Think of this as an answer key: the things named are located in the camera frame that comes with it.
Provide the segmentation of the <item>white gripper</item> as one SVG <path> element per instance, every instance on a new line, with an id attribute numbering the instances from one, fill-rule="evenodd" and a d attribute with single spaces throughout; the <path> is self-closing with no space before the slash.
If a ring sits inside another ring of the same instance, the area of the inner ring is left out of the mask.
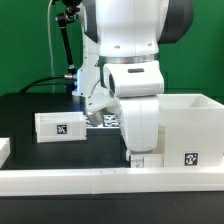
<path id="1" fill-rule="evenodd" d="M 118 103 L 119 126 L 131 153 L 150 153 L 157 146 L 158 95 L 164 80 L 157 60 L 136 64 L 105 64 L 106 87 Z"/>

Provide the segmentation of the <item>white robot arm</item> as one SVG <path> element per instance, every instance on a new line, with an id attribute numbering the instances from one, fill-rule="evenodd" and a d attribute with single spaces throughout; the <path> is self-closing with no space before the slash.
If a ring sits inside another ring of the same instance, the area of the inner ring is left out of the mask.
<path id="1" fill-rule="evenodd" d="M 159 46 L 178 42 L 194 18 L 193 0 L 83 0 L 83 64 L 75 97 L 85 100 L 94 125 L 103 109 L 120 117 L 127 150 L 157 146 L 158 96 L 164 79 Z"/>

